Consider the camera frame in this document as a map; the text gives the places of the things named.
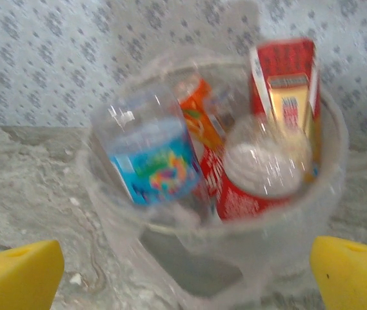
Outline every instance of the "gray marble surface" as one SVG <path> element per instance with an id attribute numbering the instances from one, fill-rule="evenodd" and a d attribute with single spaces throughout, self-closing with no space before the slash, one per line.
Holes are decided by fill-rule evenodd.
<path id="1" fill-rule="evenodd" d="M 0 251 L 60 241 L 65 272 L 52 309 L 173 309 L 148 279 L 111 252 L 80 177 L 82 129 L 0 129 Z M 367 243 L 367 141 L 352 146 L 347 188 L 330 234 Z M 323 309 L 313 282 L 274 286 L 256 309 Z"/>

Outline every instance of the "water bottle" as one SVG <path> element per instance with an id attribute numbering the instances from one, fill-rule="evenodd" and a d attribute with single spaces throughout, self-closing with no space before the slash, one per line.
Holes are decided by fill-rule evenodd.
<path id="1" fill-rule="evenodd" d="M 206 184 L 182 110 L 168 87 L 152 84 L 118 98 L 93 116 L 92 125 L 134 205 L 177 203 L 207 220 Z"/>

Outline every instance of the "patterned wallpaper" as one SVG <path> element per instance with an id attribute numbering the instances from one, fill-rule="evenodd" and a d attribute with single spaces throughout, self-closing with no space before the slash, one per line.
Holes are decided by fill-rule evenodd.
<path id="1" fill-rule="evenodd" d="M 367 0 L 0 0 L 0 125 L 86 125 L 171 45 L 244 55 L 301 35 L 350 132 L 367 134 Z"/>

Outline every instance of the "countertop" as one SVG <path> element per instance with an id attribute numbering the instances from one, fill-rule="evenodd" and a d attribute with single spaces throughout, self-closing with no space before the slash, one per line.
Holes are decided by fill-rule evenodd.
<path id="1" fill-rule="evenodd" d="M 167 304 L 110 250 L 76 172 L 83 134 L 83 129 L 0 129 L 0 251 L 60 241 L 65 272 L 52 309 L 173 309 L 173 300 Z M 367 140 L 352 145 L 346 190 L 330 234 L 367 243 Z M 311 283 L 301 283 L 294 294 L 274 289 L 261 307 L 323 309 Z"/>

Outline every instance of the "blue bottle label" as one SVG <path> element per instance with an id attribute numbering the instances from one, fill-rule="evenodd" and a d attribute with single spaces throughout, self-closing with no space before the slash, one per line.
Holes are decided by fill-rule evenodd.
<path id="1" fill-rule="evenodd" d="M 182 134 L 160 146 L 110 157 L 134 203 L 151 205 L 187 195 L 201 179 L 190 141 Z"/>

